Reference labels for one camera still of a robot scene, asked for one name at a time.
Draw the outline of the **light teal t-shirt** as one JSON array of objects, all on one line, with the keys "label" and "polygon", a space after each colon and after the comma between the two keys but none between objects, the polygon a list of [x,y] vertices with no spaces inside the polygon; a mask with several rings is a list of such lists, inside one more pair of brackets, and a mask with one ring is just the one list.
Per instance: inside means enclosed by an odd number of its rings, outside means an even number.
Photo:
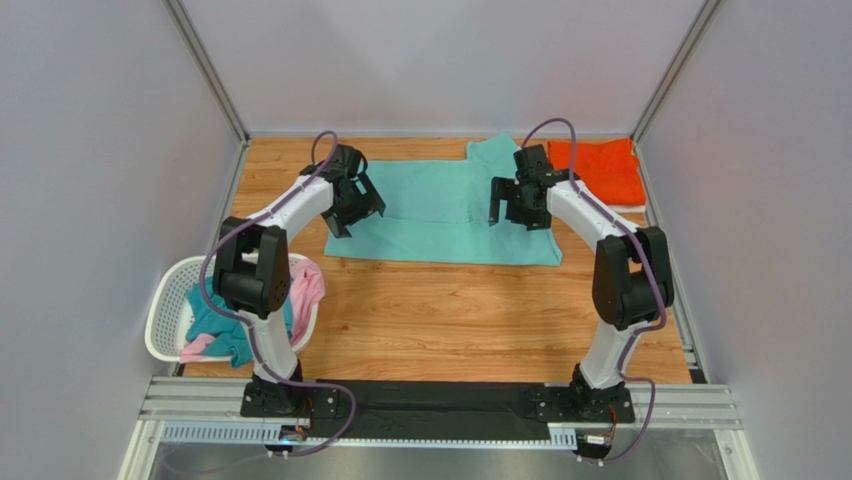
[{"label": "light teal t-shirt", "polygon": [[553,233],[502,220],[488,223],[491,181],[515,173],[518,145],[506,133],[466,146],[463,160],[373,160],[367,173],[386,209],[328,236],[329,257],[556,267]]}]

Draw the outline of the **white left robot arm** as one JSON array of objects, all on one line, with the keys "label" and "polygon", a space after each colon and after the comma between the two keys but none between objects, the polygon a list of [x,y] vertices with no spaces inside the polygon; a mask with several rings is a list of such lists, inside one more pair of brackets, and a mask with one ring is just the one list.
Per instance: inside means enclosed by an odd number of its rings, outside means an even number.
[{"label": "white left robot arm", "polygon": [[237,320],[249,342],[254,368],[244,390],[244,417],[290,417],[307,408],[310,388],[292,336],[275,312],[291,301],[289,245],[314,218],[322,218],[336,238],[385,203],[367,175],[358,149],[337,145],[323,161],[305,167],[278,199],[247,219],[229,217],[209,255],[212,290]]}]

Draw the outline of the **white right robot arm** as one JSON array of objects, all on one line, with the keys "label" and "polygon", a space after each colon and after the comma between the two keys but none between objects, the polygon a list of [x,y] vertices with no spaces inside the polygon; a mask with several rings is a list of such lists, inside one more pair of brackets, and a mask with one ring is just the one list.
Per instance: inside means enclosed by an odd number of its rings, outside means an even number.
[{"label": "white right robot arm", "polygon": [[666,235],[626,220],[572,169],[555,169],[543,146],[522,147],[513,157],[514,176],[491,181],[489,225],[505,219],[533,231],[559,219],[595,254],[592,300],[599,323],[592,344],[568,386],[533,390],[536,415],[542,421],[631,422],[623,371],[639,337],[674,300]]}]

